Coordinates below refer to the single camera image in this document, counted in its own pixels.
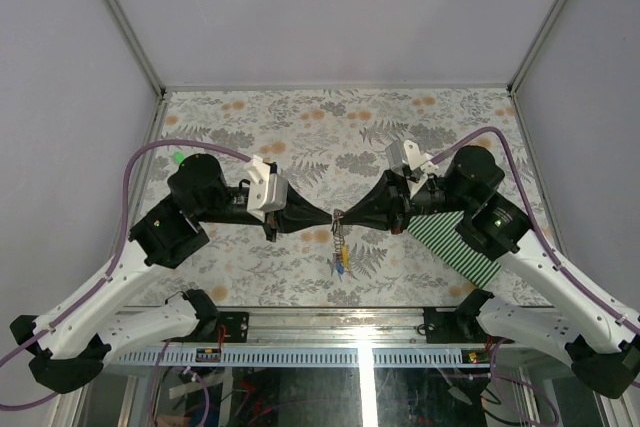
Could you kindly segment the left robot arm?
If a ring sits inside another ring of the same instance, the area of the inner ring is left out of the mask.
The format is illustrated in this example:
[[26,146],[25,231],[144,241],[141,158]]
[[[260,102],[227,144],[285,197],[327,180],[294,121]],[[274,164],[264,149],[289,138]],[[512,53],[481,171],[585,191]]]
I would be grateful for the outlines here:
[[37,383],[69,393],[111,361],[151,343],[215,338],[219,311],[202,289],[185,290],[128,319],[116,316],[131,297],[208,243],[204,224],[257,225],[269,241],[330,224],[330,215],[301,197],[276,165],[255,156],[245,170],[243,182],[230,187],[214,156],[187,157],[167,181],[169,195],[131,228],[121,253],[49,312],[21,315],[11,323],[15,340],[28,345]]

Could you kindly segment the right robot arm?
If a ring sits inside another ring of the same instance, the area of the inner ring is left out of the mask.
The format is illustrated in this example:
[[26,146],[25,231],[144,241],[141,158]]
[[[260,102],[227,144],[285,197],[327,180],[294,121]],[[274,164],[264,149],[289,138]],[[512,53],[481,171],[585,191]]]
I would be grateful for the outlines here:
[[499,193],[504,172],[493,155],[465,146],[438,175],[411,141],[387,153],[390,169],[342,223],[399,234],[416,217],[461,213],[455,231],[463,243],[521,277],[560,315],[529,312],[476,289],[456,310],[458,334],[472,342],[486,334],[513,340],[565,364],[596,393],[620,398],[639,377],[638,311],[552,248],[533,216]]

